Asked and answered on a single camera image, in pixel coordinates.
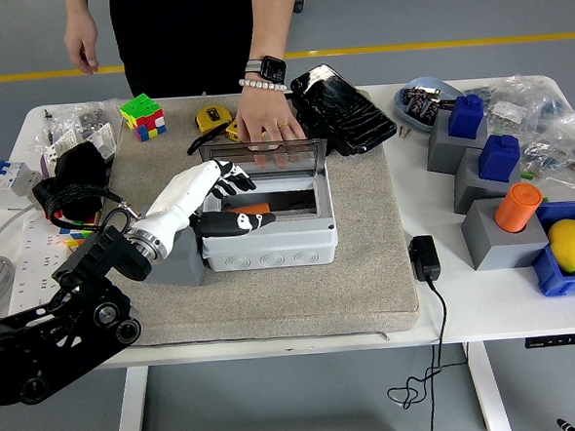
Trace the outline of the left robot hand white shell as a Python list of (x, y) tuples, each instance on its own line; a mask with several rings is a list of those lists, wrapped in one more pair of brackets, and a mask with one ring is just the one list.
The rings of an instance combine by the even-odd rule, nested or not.
[(164, 245), (171, 243), (176, 233), (189, 226), (200, 237), (246, 235), (274, 222), (275, 215), (224, 211), (197, 215), (196, 211), (210, 195), (222, 199), (237, 194), (237, 191), (248, 192), (254, 188), (248, 174), (233, 162), (203, 162), (174, 176), (135, 227), (154, 235)]

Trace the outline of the person's left hand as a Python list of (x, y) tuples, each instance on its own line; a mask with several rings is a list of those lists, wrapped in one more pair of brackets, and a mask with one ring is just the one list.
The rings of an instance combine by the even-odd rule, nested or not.
[(239, 96), (237, 129), (240, 141), (294, 143), (305, 139), (303, 128), (288, 106), (285, 93), (245, 86)]

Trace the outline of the person's right hand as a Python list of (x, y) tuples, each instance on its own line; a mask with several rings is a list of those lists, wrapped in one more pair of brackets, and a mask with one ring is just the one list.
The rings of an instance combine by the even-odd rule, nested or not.
[(73, 65), (85, 74), (98, 71), (96, 23), (90, 17), (69, 19), (64, 34), (65, 47)]

